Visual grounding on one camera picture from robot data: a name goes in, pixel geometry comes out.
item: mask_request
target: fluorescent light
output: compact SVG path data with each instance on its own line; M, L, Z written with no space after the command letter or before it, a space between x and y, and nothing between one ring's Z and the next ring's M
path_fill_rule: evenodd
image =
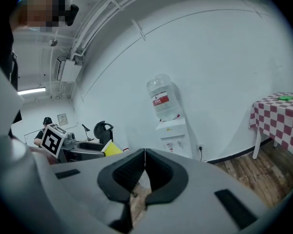
M34 88L34 89L18 91L18 94L21 96L21 95L37 93L37 92L45 92L45 88Z

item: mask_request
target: chair backrest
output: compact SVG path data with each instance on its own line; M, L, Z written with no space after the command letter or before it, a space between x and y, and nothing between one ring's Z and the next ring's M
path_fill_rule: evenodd
M106 145L110 140L113 141L113 126L101 121L93 129L93 134L96 138L99 139L100 144Z

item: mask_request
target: water bottle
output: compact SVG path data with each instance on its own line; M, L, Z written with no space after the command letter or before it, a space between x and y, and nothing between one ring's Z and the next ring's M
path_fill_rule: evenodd
M159 119L169 121L176 119L181 114L181 107L168 75L157 75L147 83L146 87Z

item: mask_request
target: black power cord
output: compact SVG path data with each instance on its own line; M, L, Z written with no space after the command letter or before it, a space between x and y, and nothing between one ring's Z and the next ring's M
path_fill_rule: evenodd
M201 160L200 161L202 161L202 156L203 156L202 155L202 147L200 146L199 149L200 149L200 152L201 152Z

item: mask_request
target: black desk lamp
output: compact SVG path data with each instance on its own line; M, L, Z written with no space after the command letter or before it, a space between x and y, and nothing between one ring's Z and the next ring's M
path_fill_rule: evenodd
M88 135L87 135L87 132L89 132L90 129L89 129L89 128L86 128L86 126L85 126L84 124L82 124L82 126L84 127L84 132L86 133L86 136L87 136L88 141L92 141L92 139L90 139L90 138L88 137Z

